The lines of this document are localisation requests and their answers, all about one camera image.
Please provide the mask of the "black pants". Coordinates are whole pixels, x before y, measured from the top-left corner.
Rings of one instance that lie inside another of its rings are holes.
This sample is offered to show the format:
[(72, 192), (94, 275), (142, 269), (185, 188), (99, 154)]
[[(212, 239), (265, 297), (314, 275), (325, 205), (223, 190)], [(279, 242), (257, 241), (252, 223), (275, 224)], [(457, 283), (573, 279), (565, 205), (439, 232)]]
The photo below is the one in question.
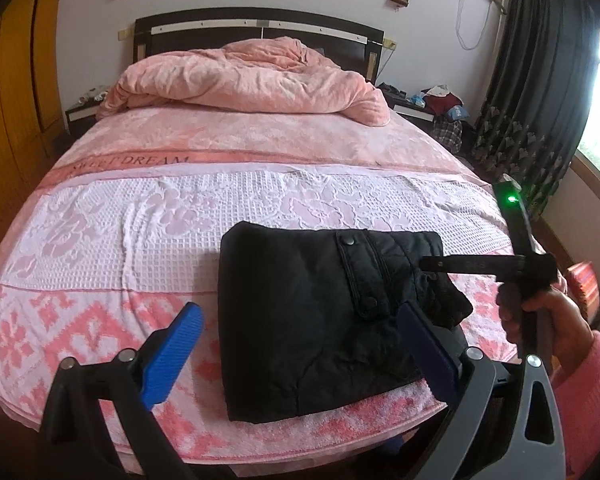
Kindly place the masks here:
[(240, 222), (222, 237), (218, 320), (228, 416), (263, 424), (341, 408), (414, 382), (402, 304), (456, 330), (468, 298), (420, 260), (434, 232), (285, 230)]

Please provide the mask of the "pink patterned bed blanket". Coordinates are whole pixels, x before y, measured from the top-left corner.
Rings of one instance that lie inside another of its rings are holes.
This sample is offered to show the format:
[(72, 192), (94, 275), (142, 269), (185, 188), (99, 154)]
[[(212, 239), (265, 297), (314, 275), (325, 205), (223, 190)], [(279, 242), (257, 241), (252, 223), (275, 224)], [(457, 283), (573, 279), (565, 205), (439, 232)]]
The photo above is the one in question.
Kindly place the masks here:
[(204, 332), (155, 415), (187, 463), (240, 474), (340, 460), (440, 411), (423, 382), (322, 414), (226, 414), (216, 283), (222, 235), (434, 231), (449, 254), (506, 254), (490, 186), (400, 116), (269, 115), (190, 105), (102, 119), (50, 170), (0, 247), (0, 408), (36, 428), (61, 359), (107, 361), (187, 301)]

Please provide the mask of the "right bedside table with clutter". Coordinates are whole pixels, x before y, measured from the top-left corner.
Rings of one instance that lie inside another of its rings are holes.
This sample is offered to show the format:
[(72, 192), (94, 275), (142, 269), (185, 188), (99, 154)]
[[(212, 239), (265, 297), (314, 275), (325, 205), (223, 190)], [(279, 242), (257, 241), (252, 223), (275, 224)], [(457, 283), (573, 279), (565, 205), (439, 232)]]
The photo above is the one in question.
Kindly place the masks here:
[(390, 84), (380, 84), (378, 89), (396, 114), (421, 128), (450, 153), (460, 154), (470, 115), (464, 102), (445, 84), (410, 96)]

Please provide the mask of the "dark patterned curtain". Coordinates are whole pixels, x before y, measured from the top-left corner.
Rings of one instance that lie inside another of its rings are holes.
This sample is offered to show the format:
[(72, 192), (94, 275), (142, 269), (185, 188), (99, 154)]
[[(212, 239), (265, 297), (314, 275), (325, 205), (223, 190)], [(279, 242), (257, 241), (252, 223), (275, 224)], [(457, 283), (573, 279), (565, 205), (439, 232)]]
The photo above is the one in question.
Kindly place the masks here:
[(598, 69), (600, 20), (586, 0), (507, 0), (470, 154), (492, 180), (521, 186), (538, 218), (582, 139)]

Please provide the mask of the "left bedside table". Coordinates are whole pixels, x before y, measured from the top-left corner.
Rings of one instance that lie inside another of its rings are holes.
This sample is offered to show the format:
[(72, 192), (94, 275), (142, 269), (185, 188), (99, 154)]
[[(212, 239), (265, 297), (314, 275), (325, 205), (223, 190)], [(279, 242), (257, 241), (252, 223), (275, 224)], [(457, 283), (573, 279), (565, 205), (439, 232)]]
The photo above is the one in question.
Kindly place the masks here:
[(66, 110), (66, 121), (70, 136), (77, 139), (91, 129), (96, 122), (96, 114), (100, 104), (104, 102), (109, 86), (97, 86), (87, 90), (79, 97), (78, 102)]

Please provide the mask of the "orange wooden wardrobe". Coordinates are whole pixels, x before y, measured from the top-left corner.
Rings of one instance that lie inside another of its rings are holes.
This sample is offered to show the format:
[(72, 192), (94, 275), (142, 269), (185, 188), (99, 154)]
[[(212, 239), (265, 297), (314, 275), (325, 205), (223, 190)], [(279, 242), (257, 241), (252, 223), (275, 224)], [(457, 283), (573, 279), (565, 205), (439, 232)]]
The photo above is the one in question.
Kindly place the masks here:
[(0, 0), (0, 244), (62, 152), (59, 0)]

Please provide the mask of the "dark wooden headboard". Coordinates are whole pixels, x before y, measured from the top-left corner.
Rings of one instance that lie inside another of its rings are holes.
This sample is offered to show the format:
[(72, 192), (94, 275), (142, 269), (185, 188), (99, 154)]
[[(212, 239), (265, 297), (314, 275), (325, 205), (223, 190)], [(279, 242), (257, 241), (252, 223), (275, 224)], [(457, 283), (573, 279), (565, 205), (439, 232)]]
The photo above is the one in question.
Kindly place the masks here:
[(278, 37), (298, 39), (372, 84), (377, 79), (385, 38), (382, 30), (323, 14), (255, 6), (181, 10), (139, 18), (134, 24), (133, 60)]

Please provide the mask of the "pink crumpled duvet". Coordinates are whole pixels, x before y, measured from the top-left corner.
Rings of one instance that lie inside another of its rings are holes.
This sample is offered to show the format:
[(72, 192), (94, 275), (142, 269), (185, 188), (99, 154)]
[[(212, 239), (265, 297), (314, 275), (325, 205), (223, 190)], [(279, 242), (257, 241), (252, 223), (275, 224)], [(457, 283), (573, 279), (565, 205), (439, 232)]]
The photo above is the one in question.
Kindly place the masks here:
[(96, 117), (169, 102), (241, 113), (341, 114), (369, 127), (390, 122), (379, 89), (290, 37), (148, 56), (124, 71)]

